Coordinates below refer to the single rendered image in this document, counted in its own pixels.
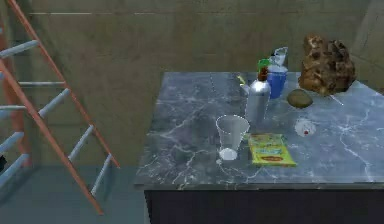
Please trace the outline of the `clear plastic cup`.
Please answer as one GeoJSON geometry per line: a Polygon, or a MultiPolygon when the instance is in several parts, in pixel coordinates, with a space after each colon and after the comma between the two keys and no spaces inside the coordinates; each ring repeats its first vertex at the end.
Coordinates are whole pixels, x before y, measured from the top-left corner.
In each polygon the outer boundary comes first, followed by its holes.
{"type": "Polygon", "coordinates": [[[220,158],[225,161],[236,160],[239,146],[250,128],[248,121],[238,115],[223,115],[216,120],[216,128],[219,133],[220,158]]]}

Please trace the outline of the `olive green potato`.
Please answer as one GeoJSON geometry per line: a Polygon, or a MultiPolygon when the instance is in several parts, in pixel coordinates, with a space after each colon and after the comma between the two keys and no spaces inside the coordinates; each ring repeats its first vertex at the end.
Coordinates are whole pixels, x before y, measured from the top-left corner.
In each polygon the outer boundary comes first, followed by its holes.
{"type": "Polygon", "coordinates": [[[287,96],[288,103],[295,108],[306,108],[313,103],[312,98],[301,89],[291,91],[287,96]]]}

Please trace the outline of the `orange step ladder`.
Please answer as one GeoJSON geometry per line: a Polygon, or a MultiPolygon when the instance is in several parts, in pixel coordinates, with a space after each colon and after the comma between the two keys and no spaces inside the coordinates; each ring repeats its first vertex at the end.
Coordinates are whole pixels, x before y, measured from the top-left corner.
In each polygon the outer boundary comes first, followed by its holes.
{"type": "Polygon", "coordinates": [[[7,3],[10,5],[11,9],[15,13],[16,17],[22,24],[23,28],[26,30],[27,34],[30,36],[30,40],[28,42],[12,46],[10,48],[4,49],[0,51],[0,77],[5,79],[13,92],[16,94],[16,96],[21,101],[21,105],[2,105],[0,106],[0,111],[4,110],[10,110],[10,111],[18,111],[18,110],[26,110],[28,114],[31,116],[33,121],[38,126],[40,132],[43,134],[45,139],[49,142],[51,147],[54,149],[58,157],[60,158],[61,162],[65,165],[65,167],[69,170],[69,173],[74,178],[75,182],[79,185],[80,189],[82,190],[85,197],[89,200],[89,202],[92,204],[92,206],[95,208],[97,213],[99,215],[104,215],[104,211],[100,204],[97,202],[96,194],[99,189],[99,186],[105,177],[106,171],[108,166],[113,163],[117,168],[120,167],[119,162],[116,160],[115,156],[113,155],[110,147],[106,143],[105,139],[102,137],[101,133],[99,132],[98,128],[96,127],[95,123],[90,118],[89,114],[86,112],[83,105],[80,103],[80,101],[77,99],[76,94],[72,91],[72,88],[68,84],[68,82],[65,80],[63,74],[57,67],[56,63],[46,50],[44,44],[38,37],[35,29],[31,25],[31,23],[28,21],[25,13],[22,11],[21,7],[17,3],[16,0],[6,0],[7,3]],[[15,76],[12,74],[12,72],[7,68],[4,60],[8,57],[11,57],[13,55],[16,55],[18,53],[27,51],[33,47],[38,47],[43,57],[46,59],[48,65],[52,68],[53,72],[57,75],[59,81],[58,82],[20,82],[17,81],[15,76]],[[37,110],[31,101],[26,96],[25,92],[22,90],[22,87],[25,85],[30,86],[61,86],[63,90],[54,97],[48,104],[46,104],[43,108],[37,110]],[[44,121],[45,116],[56,106],[58,105],[66,96],[70,96],[71,100],[74,102],[75,106],[83,116],[83,119],[88,124],[88,128],[83,133],[81,138],[78,140],[74,148],[72,149],[71,153],[69,155],[66,155],[64,150],[61,148],[60,144],[58,143],[57,139],[53,136],[51,130],[48,128],[46,122],[44,121]],[[91,189],[89,189],[86,185],[86,183],[81,178],[80,174],[76,170],[73,160],[76,158],[78,152],[81,150],[82,146],[84,145],[87,138],[94,134],[98,141],[100,142],[101,146],[105,150],[106,158],[103,162],[103,166],[98,173],[98,176],[94,182],[94,185],[91,189]]]}

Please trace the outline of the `clear glass jug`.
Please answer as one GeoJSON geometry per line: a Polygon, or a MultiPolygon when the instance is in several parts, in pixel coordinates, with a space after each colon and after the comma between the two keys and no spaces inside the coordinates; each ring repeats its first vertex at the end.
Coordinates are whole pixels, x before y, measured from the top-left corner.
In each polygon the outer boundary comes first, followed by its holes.
{"type": "Polygon", "coordinates": [[[269,61],[278,66],[285,66],[288,58],[288,48],[280,47],[272,51],[269,61]]]}

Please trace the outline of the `silver thermos bottle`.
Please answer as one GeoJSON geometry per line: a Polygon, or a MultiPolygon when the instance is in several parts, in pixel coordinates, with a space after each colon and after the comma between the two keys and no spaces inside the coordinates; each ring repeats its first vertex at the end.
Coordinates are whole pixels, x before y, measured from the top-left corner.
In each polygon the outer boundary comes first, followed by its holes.
{"type": "Polygon", "coordinates": [[[268,59],[261,59],[258,62],[257,79],[249,86],[245,115],[252,124],[262,122],[266,114],[271,93],[267,81],[269,65],[268,59]]]}

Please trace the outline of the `small white round object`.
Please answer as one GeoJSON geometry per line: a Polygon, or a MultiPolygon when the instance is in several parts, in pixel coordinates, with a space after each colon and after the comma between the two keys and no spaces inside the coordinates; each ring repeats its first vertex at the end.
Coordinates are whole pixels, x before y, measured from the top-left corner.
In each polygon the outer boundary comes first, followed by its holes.
{"type": "Polygon", "coordinates": [[[316,132],[316,126],[308,119],[298,119],[295,123],[294,130],[299,136],[306,137],[316,132]]]}

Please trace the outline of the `blue cup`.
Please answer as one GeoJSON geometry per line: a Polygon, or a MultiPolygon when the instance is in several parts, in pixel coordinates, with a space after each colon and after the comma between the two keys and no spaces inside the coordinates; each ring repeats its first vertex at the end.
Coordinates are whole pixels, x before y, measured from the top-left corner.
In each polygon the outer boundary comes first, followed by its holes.
{"type": "Polygon", "coordinates": [[[288,69],[284,66],[270,65],[267,81],[271,87],[270,98],[279,98],[285,85],[288,69]]]}

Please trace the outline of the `grey marble top counter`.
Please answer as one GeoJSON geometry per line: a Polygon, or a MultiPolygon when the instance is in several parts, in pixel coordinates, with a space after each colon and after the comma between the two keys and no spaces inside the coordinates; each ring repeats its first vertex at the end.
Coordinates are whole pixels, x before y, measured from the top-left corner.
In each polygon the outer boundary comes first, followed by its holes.
{"type": "Polygon", "coordinates": [[[271,101],[256,130],[282,134],[297,165],[256,166],[246,143],[218,154],[216,120],[244,113],[238,78],[165,74],[135,180],[150,224],[384,224],[384,95],[356,81],[305,109],[271,101]]]}

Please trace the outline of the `yellow snack packet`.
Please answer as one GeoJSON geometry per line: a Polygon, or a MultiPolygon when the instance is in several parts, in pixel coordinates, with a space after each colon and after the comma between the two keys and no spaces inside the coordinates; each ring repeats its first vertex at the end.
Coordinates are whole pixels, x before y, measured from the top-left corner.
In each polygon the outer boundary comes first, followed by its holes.
{"type": "Polygon", "coordinates": [[[293,160],[282,134],[250,134],[248,145],[251,161],[258,166],[283,166],[295,167],[293,160]]]}

